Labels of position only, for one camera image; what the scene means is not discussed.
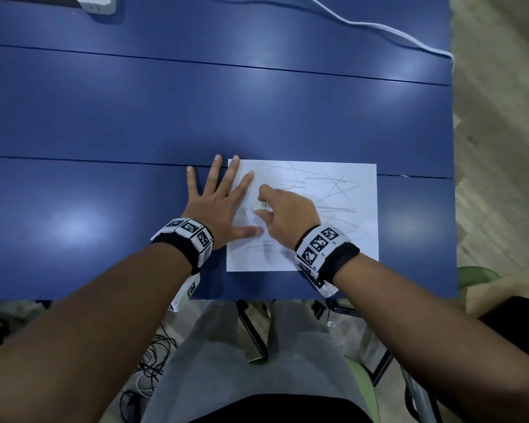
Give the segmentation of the person's right hand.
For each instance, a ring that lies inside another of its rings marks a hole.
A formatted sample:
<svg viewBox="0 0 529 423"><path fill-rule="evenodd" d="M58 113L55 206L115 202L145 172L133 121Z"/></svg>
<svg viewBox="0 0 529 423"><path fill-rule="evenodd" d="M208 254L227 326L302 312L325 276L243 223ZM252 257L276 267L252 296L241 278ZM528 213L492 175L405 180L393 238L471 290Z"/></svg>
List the person's right hand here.
<svg viewBox="0 0 529 423"><path fill-rule="evenodd" d="M288 249L296 250L303 235L321 224L314 203L304 196L263 184L258 198L267 201L279 216L279 232L268 234Z"/></svg>

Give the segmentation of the person's left hand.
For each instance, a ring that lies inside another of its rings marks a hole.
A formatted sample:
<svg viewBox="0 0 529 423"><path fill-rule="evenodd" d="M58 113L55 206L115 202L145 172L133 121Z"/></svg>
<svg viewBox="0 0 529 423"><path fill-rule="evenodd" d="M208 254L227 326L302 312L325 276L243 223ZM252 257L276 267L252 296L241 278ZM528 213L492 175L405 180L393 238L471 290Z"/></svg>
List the person's left hand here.
<svg viewBox="0 0 529 423"><path fill-rule="evenodd" d="M249 171L243 176L237 187L231 188L228 196L218 196L218 177L222 166L222 156L216 155L207 177L204 191L199 198L190 205L186 205L182 214L205 225L214 238L215 250L230 243L230 228L240 203L247 194L248 187L253 181L254 172Z"/></svg>

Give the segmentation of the white scribbled paper sheet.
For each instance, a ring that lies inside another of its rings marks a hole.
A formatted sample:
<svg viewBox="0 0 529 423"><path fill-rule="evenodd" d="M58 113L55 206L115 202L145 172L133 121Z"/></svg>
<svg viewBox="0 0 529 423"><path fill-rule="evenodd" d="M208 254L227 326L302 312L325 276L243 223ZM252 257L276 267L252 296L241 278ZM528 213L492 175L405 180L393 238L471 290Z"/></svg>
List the white scribbled paper sheet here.
<svg viewBox="0 0 529 423"><path fill-rule="evenodd" d="M234 219L235 226L260 226L254 207L259 188L294 192L310 199L322 223L346 234L367 256L379 259L377 172L375 164L241 160L233 188L245 174L254 178ZM227 245L227 272L296 271L296 258L265 232L259 237Z"/></svg>

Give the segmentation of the person's left forearm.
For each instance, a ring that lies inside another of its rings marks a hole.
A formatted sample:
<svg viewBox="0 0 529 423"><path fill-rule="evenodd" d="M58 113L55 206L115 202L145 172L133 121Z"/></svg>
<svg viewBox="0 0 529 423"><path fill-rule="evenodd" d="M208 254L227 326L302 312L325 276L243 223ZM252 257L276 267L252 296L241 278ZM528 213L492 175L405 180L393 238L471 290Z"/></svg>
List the person's left forearm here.
<svg viewBox="0 0 529 423"><path fill-rule="evenodd" d="M0 346L0 423L98 423L192 266L157 243L54 304Z"/></svg>

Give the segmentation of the person's right forearm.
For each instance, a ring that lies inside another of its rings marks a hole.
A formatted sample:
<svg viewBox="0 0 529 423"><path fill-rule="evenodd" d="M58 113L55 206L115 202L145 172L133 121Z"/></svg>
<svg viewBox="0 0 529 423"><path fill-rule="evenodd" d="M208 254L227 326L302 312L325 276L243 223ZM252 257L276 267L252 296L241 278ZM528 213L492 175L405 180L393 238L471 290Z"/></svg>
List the person's right forearm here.
<svg viewBox="0 0 529 423"><path fill-rule="evenodd" d="M529 423L529 355L368 256L333 284L410 376L471 423Z"/></svg>

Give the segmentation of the left wrist marker band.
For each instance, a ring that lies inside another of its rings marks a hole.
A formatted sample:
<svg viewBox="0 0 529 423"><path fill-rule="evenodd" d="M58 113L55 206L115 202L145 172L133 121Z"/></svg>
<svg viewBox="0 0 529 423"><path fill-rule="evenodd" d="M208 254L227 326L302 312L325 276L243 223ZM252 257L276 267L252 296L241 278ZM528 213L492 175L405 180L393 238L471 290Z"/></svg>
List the left wrist marker band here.
<svg viewBox="0 0 529 423"><path fill-rule="evenodd" d="M214 238L210 230L190 218L176 218L150 238L151 243L166 243L177 248L192 266L190 277L185 280L169 305L169 311L177 313L192 298L200 283L200 270L213 251Z"/></svg>

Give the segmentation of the wrist marker band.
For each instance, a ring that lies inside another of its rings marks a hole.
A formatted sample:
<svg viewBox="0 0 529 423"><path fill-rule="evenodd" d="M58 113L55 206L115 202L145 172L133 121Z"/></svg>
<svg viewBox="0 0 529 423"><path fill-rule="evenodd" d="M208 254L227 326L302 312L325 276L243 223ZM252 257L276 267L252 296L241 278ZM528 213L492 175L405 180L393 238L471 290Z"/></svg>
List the wrist marker band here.
<svg viewBox="0 0 529 423"><path fill-rule="evenodd" d="M150 238L151 243L166 243L177 248L192 266L190 277L185 280L169 305L169 311L177 313L192 298L200 283L200 270L213 251L214 238L210 230L190 218L176 218Z"/></svg>
<svg viewBox="0 0 529 423"><path fill-rule="evenodd" d="M360 254L360 249L337 227L329 223L308 229L297 242L296 264L323 298L339 292L333 284L336 273Z"/></svg>

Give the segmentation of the right wrist marker band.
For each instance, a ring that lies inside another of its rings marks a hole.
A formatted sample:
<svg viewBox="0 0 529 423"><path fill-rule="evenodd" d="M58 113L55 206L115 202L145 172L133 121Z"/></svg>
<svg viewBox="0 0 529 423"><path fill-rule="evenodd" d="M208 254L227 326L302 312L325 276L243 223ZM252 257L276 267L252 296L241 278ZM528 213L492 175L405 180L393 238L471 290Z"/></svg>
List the right wrist marker band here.
<svg viewBox="0 0 529 423"><path fill-rule="evenodd" d="M360 254L360 249L337 227L329 223L308 229L297 242L296 264L323 298L339 292L333 284L336 273Z"/></svg>

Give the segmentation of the black table leg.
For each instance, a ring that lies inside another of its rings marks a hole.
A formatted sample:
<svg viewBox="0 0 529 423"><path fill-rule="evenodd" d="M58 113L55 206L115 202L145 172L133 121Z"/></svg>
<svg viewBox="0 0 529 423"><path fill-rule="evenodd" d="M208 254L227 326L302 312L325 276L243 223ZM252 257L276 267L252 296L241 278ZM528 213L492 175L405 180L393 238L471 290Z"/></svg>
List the black table leg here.
<svg viewBox="0 0 529 423"><path fill-rule="evenodd" d="M269 357L268 348L263 339L261 338L260 334L257 332L256 328L254 327L251 319L247 316L247 309L249 308L249 304L246 301L239 299L236 301L236 307L239 319L260 355L260 357L253 359L250 362L254 364L266 363Z"/></svg>

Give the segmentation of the grey shorts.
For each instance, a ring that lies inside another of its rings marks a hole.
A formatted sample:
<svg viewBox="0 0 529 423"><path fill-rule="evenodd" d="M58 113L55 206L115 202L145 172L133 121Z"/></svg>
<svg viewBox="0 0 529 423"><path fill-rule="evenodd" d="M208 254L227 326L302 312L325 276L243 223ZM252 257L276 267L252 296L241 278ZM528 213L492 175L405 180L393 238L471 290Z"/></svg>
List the grey shorts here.
<svg viewBox="0 0 529 423"><path fill-rule="evenodd" d="M206 301L166 363L141 423L189 423L263 394L347 399L370 416L341 349L309 306L273 301L270 312L268 361L251 364L239 342L236 304Z"/></svg>

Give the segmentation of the black shirt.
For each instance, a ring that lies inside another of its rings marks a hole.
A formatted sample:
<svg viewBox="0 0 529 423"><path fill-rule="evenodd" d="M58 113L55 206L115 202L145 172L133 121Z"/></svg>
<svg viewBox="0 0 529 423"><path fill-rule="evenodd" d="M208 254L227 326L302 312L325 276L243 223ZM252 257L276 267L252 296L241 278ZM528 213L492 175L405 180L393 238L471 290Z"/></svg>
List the black shirt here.
<svg viewBox="0 0 529 423"><path fill-rule="evenodd" d="M312 395L263 394L243 398L189 423L374 423L353 402Z"/></svg>

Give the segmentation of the green chair seat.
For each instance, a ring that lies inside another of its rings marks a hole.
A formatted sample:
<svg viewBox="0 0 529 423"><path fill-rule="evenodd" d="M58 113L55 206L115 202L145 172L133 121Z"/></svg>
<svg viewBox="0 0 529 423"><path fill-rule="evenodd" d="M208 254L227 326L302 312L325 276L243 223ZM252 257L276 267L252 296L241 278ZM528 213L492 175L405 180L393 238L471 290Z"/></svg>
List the green chair seat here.
<svg viewBox="0 0 529 423"><path fill-rule="evenodd" d="M345 356L345 361L358 384L360 393L365 401L373 423L380 423L379 405L374 389L374 383L371 380L371 373L363 364L356 362L347 356Z"/></svg>

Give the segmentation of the white power adapter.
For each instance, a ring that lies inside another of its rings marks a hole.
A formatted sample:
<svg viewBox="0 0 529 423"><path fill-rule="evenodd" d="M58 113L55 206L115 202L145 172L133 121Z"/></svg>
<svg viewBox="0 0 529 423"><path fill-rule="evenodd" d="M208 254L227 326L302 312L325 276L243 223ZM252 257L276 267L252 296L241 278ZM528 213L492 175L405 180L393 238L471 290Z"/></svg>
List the white power adapter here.
<svg viewBox="0 0 529 423"><path fill-rule="evenodd" d="M117 9L117 0L77 0L88 14L112 16Z"/></svg>

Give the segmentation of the green chair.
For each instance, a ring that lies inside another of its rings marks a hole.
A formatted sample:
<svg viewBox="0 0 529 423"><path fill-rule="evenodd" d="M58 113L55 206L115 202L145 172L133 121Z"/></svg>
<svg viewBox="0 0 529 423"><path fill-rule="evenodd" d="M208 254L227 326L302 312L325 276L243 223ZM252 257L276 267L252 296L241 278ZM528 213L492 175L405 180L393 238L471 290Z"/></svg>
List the green chair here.
<svg viewBox="0 0 529 423"><path fill-rule="evenodd" d="M493 270L477 266L458 267L458 289L463 290L472 286L487 284L500 279L501 276Z"/></svg>

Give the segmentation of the grey metal chair leg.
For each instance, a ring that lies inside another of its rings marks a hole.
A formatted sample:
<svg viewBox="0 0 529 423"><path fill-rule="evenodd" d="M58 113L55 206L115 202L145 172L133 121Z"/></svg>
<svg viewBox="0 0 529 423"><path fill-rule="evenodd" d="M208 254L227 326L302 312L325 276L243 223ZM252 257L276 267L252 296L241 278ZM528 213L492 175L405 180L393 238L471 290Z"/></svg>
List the grey metal chair leg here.
<svg viewBox="0 0 529 423"><path fill-rule="evenodd" d="M417 423L443 423L436 399L403 368L401 371L406 383L404 402L411 417Z"/></svg>

